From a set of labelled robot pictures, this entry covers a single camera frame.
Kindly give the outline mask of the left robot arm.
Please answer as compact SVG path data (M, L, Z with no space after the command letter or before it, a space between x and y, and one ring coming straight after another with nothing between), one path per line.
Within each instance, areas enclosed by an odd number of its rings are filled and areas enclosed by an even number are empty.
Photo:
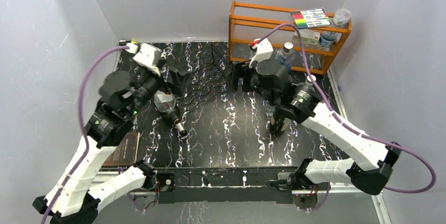
M81 122L78 149L56 186L37 197L33 207L43 222L92 223L110 203L135 190L159 190L157 170L140 160L118 176L93 186L92 182L106 159L134 126L134 120L151 99L162 111L176 105L185 91L191 72L169 67L170 81L142 67L136 77L129 72L110 73L99 89L100 100L87 122Z

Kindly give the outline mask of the dark green wine bottle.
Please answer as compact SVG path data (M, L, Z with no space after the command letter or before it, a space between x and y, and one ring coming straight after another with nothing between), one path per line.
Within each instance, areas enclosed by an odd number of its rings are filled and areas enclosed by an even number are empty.
M173 124L173 126L177 129L180 137L185 137L188 135L188 131L185 129L181 112L178 110L172 110L168 114L168 120Z

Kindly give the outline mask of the clear square liquor bottle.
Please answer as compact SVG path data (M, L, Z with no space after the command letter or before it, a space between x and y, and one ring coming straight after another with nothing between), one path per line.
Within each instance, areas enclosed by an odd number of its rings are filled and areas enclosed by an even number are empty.
M170 114L177 107L177 98L174 94L167 94L158 90L154 95L154 104L159 112Z

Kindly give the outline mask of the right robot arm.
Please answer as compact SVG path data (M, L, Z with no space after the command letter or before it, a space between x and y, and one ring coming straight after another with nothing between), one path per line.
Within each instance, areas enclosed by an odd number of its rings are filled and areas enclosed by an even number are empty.
M267 59L252 65L232 62L228 80L232 90L254 91L274 107L269 125L271 133L282 131L285 120L289 119L319 133L348 155L343 160L307 158L293 175L280 179L277 187L310 189L325 182L342 183L354 185L370 195L384 189L400 151L370 141L366 134L330 110L316 92L312 78L294 84L284 65Z

